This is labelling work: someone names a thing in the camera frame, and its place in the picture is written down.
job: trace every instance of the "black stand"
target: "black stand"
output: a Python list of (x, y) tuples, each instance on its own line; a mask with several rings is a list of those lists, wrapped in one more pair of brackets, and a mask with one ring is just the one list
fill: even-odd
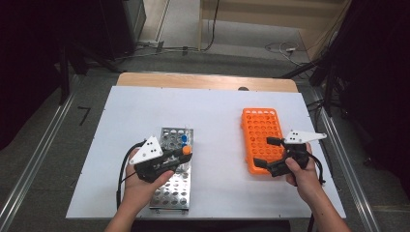
[(61, 74), (61, 99), (60, 104), (63, 104), (70, 94), (69, 82), (69, 61), (73, 65), (73, 69), (77, 74), (86, 74), (88, 66), (84, 61), (84, 56), (95, 60), (100, 65), (106, 67), (111, 72), (123, 73), (124, 70), (119, 70), (117, 67), (109, 64), (102, 57), (95, 54), (85, 46), (73, 40), (63, 40), (60, 42), (60, 74)]
[(292, 72), (284, 74), (280, 78), (290, 79), (300, 73), (306, 72), (315, 67), (317, 67), (318, 69), (316, 69), (313, 75), (310, 77), (309, 83), (312, 86), (319, 86), (320, 83), (322, 83), (323, 80), (325, 80), (325, 78), (327, 77), (323, 107), (325, 108), (325, 111), (328, 114), (328, 116), (332, 117), (332, 93), (336, 81), (337, 66), (334, 64), (334, 62), (332, 62), (332, 59), (330, 57), (330, 51), (326, 52), (322, 57), (318, 58), (317, 60), (307, 63)]

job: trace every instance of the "black curtain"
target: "black curtain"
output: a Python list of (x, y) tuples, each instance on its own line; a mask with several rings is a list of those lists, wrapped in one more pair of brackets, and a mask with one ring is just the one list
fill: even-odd
[(410, 196), (409, 5), (354, 0), (329, 57), (347, 83), (340, 100), (367, 154), (396, 174)]
[(47, 20), (35, 1), (0, 4), (0, 150), (60, 85)]

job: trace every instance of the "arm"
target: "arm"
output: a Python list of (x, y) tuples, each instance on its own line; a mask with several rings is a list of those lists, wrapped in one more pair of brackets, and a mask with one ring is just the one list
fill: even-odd
[[(132, 151), (130, 159), (132, 159), (136, 152), (137, 150)], [(126, 176), (131, 175), (133, 172), (133, 166), (127, 165)], [(155, 190), (165, 184), (173, 174), (172, 171), (164, 172), (152, 184), (139, 180), (136, 175), (130, 176), (125, 183), (123, 201), (117, 213), (105, 228), (105, 232), (129, 232), (139, 211), (148, 204)]]
[(295, 181), (291, 175), (287, 175), (286, 181), (293, 186), (298, 184), (299, 195), (309, 205), (318, 230), (350, 231), (319, 184), (313, 159), (309, 158), (306, 169), (301, 169), (293, 159), (287, 159), (286, 164), (296, 177)]

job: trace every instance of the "orange test tube rack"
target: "orange test tube rack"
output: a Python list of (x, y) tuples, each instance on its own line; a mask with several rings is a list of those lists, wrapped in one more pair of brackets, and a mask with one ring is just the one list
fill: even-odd
[(266, 169), (254, 166), (253, 158), (272, 162), (282, 159), (283, 148), (269, 145), (267, 137), (283, 138), (278, 114), (273, 108), (244, 108), (242, 130), (247, 150), (246, 162), (251, 174), (269, 174)]

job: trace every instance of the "electrical cord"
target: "electrical cord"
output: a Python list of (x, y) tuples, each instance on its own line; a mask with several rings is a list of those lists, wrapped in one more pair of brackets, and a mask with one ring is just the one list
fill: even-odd
[(211, 41), (209, 42), (208, 46), (204, 49), (200, 49), (198, 50), (198, 48), (196, 47), (191, 47), (191, 46), (165, 46), (165, 47), (156, 47), (156, 46), (151, 46), (151, 45), (144, 45), (144, 47), (150, 47), (150, 48), (154, 48), (154, 49), (160, 49), (160, 50), (164, 50), (164, 52), (156, 52), (156, 53), (149, 53), (149, 54), (141, 54), (141, 55), (134, 55), (131, 57), (143, 57), (143, 56), (150, 56), (150, 55), (160, 55), (160, 54), (164, 54), (164, 53), (168, 53), (168, 52), (184, 52), (184, 51), (192, 51), (192, 52), (205, 52), (208, 51), (211, 46), (214, 44), (214, 40), (215, 40), (215, 27), (216, 27), (216, 23), (217, 23), (217, 15), (218, 15), (218, 10), (220, 8), (220, 0), (218, 0), (217, 2), (217, 6), (215, 8), (215, 14), (214, 14), (214, 22), (212, 25), (212, 38)]
[(126, 178), (123, 179), (123, 173), (124, 173), (124, 169), (127, 165), (130, 153), (133, 151), (133, 149), (137, 148), (137, 147), (142, 147), (142, 145), (144, 145), (144, 143), (146, 142), (146, 140), (137, 143), (135, 145), (133, 145), (132, 147), (130, 147), (130, 149), (127, 151), (126, 155), (124, 156), (123, 159), (123, 163), (121, 164), (121, 171), (120, 171), (120, 177), (118, 178), (118, 188), (117, 188), (117, 192), (116, 192), (116, 200), (117, 200), (117, 210), (120, 207), (121, 204), (121, 184), (127, 180), (130, 176), (134, 175), (134, 173), (132, 173), (131, 175), (127, 176)]
[(312, 45), (310, 48), (308, 48), (307, 51), (309, 51), (309, 50), (311, 50), (312, 48), (314, 48), (315, 46), (319, 45), (319, 43), (322, 42), (322, 41), (329, 35), (329, 33), (335, 29), (335, 27), (340, 23), (340, 18), (341, 18), (341, 16), (344, 14), (344, 12), (346, 11), (348, 5), (349, 5), (349, 4), (344, 5), (344, 8), (341, 10), (341, 12), (340, 12), (340, 14), (338, 15), (337, 20), (336, 20), (335, 24), (332, 26), (332, 28), (331, 28), (328, 32), (326, 32), (326, 34), (323, 35), (322, 38), (320, 38), (319, 41), (317, 41), (314, 45)]

